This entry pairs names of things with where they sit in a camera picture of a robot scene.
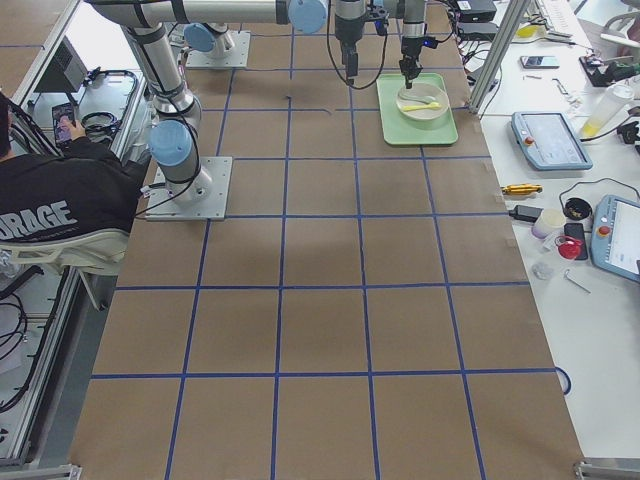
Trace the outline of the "person's hand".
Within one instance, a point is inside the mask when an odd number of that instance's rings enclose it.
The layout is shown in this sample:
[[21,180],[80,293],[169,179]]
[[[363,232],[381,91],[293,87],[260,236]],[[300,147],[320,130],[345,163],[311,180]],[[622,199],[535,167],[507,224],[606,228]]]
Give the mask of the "person's hand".
[[61,124],[69,134],[69,145],[71,145],[76,140],[86,138],[86,131],[81,123],[72,122],[68,118],[62,118]]

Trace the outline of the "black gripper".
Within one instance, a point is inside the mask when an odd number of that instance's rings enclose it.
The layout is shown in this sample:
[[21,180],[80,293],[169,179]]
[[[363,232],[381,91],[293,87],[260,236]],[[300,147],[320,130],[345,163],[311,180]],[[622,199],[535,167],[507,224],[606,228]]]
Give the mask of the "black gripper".
[[414,76],[418,76],[422,71],[420,62],[420,54],[423,47],[436,49],[439,41],[430,35],[422,35],[419,37],[403,36],[401,40],[402,58],[399,61],[400,70],[405,76],[405,85],[407,89],[413,87]]
[[375,2],[342,3],[342,55],[346,56],[346,75],[358,75],[357,43],[362,39],[366,23],[373,23],[376,34],[388,35],[388,12]]

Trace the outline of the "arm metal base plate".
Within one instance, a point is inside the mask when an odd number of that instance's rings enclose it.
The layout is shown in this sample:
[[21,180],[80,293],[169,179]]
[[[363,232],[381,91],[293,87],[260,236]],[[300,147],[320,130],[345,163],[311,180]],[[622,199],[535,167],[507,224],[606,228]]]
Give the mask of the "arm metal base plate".
[[231,157],[201,157],[200,172],[185,193],[187,186],[166,184],[160,167],[155,183],[161,186],[149,192],[149,202],[142,216],[148,221],[190,221],[225,219],[232,176]]
[[227,70],[246,68],[249,56],[251,33],[228,30],[214,35],[202,30],[200,25],[189,25],[184,33],[189,48],[186,68],[205,70]]

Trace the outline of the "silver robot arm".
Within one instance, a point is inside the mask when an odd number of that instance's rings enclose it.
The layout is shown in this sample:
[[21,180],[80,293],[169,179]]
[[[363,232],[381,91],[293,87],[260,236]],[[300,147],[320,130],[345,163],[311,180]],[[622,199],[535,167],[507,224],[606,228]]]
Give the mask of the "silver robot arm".
[[389,13],[382,1],[91,1],[94,10],[120,25],[154,95],[154,107],[162,121],[181,121],[193,148],[201,120],[201,107],[186,86],[173,58],[164,24],[201,24],[214,36],[216,25],[253,22],[292,25],[305,34],[328,27],[334,21],[345,69],[338,77],[358,89],[357,43],[364,26],[374,23],[378,34],[387,35]]
[[329,52],[336,74],[348,87],[357,86],[359,54],[357,44],[364,35],[365,25],[375,26],[379,36],[388,36],[388,20],[402,20],[401,58],[399,67],[405,86],[410,88],[422,71],[420,55],[423,48],[435,49],[440,41],[427,33],[424,1],[174,1],[172,9],[179,23],[261,22],[290,24],[305,34],[326,29],[340,45],[341,61]]

